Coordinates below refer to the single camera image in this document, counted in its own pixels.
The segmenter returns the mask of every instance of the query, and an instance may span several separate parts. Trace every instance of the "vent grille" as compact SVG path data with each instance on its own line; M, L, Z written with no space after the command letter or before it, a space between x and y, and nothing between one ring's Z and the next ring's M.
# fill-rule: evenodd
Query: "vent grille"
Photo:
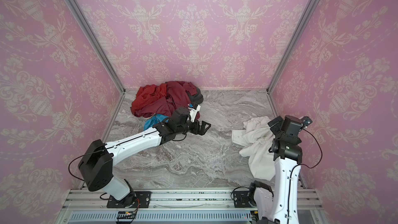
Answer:
M73 211L69 223L82 221L115 221L117 211ZM250 221L250 211L142 211L137 221Z

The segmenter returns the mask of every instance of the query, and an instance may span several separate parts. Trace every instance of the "gray marble surface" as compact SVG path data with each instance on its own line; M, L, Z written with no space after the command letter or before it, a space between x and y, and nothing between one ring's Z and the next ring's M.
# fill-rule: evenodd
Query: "gray marble surface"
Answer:
M130 111L136 91L126 94L107 141L143 131L146 121ZM243 129L253 117L273 117L265 90L203 90L199 120L212 124L206 135L188 133L184 141L167 142L128 157L116 167L116 176L133 188L191 188L246 186L254 180L242 146L231 142L231 130Z

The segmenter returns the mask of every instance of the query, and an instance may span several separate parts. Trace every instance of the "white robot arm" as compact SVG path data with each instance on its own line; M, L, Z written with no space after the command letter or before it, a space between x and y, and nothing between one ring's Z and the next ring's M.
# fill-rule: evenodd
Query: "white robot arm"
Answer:
M202 121L200 125L195 120L199 110L200 105L191 103L141 133L112 142L93 141L78 165L88 190L103 190L119 201L120 207L132 205L136 199L134 190L126 180L112 174L112 167L133 154L174 140L177 134L204 135L211 124Z
M297 183L302 162L298 133L312 123L309 117L301 119L286 115L268 123L275 134L269 152L274 153L275 193L271 187L255 181L248 197L257 205L259 224L299 224L297 215Z

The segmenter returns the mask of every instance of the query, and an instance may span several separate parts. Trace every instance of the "wall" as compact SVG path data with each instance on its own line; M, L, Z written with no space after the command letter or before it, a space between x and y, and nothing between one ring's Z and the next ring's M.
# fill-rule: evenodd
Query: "wall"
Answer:
M303 172L332 224L398 222L397 13L396 0L321 0L273 94L280 114L314 121L324 157Z
M63 0L1 1L1 222L50 224L120 94Z
M266 88L308 0L77 0L125 88Z

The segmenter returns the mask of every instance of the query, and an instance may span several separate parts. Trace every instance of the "red garment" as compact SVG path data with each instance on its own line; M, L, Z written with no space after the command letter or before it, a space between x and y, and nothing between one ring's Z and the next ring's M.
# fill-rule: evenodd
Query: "red garment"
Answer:
M166 82L160 86L146 85L140 87L136 99L131 103L131 113L136 117L149 118L153 114L163 114L168 117L179 107L187 107L191 95L197 93L195 85L191 82Z

